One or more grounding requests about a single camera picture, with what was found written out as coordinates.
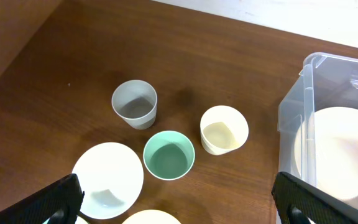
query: wooden table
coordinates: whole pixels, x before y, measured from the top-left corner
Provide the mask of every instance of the wooden table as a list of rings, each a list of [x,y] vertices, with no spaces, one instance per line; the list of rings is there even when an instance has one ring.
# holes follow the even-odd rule
[[[102,142],[139,157],[153,134],[176,130],[196,148],[190,172],[162,181],[144,169],[140,197],[122,223],[146,209],[185,223],[275,223],[277,110],[312,52],[358,58],[358,49],[148,0],[64,1],[0,78],[0,210],[69,174]],[[122,82],[158,94],[157,120],[132,129],[111,108]],[[238,151],[208,154],[201,115],[237,108],[250,134]]]

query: plastic container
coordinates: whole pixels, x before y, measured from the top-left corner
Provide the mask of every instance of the plastic container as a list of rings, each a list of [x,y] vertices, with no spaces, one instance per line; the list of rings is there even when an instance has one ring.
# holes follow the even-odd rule
[[[279,171],[316,186],[314,112],[330,107],[358,109],[358,59],[314,53],[303,62],[300,77],[278,109]],[[301,170],[295,164],[295,136],[301,146]]]

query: dishware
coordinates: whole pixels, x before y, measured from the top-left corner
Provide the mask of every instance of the dishware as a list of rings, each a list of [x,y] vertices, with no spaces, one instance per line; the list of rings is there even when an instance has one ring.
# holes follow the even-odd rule
[[[162,131],[147,141],[143,160],[147,170],[156,178],[176,180],[187,174],[193,166],[195,150],[184,134]]]
[[[160,210],[144,210],[127,218],[122,224],[180,224],[172,215]]]
[[[97,219],[113,218],[128,210],[138,198],[144,178],[136,153],[116,142],[87,150],[73,173],[85,191],[81,212]]]
[[[295,172],[301,172],[301,132],[293,145]],[[317,188],[358,209],[358,110],[332,107],[314,113]]]
[[[230,106],[208,109],[200,122],[201,143],[212,155],[221,155],[239,149],[248,138],[245,117]]]
[[[113,110],[135,129],[146,129],[154,124],[157,114],[157,93],[142,80],[130,80],[112,94]]]

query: table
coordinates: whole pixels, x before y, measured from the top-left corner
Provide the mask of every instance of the table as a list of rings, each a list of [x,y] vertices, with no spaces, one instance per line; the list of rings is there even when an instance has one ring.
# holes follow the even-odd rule
[[[155,133],[175,130],[196,149],[190,172],[162,181],[144,168],[136,203],[182,223],[275,223],[277,110],[312,52],[358,58],[358,49],[147,0],[67,0],[0,78],[0,210],[69,174],[86,150],[120,142],[139,157]],[[158,94],[157,120],[132,129],[111,107],[122,82]],[[248,120],[245,145],[222,156],[200,143],[214,105]]]

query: teal cup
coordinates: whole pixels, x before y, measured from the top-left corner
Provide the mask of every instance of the teal cup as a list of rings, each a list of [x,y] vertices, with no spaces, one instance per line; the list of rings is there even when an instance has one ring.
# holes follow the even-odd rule
[[[176,180],[189,172],[194,164],[195,150],[191,141],[177,131],[162,131],[147,141],[143,161],[156,178]]]

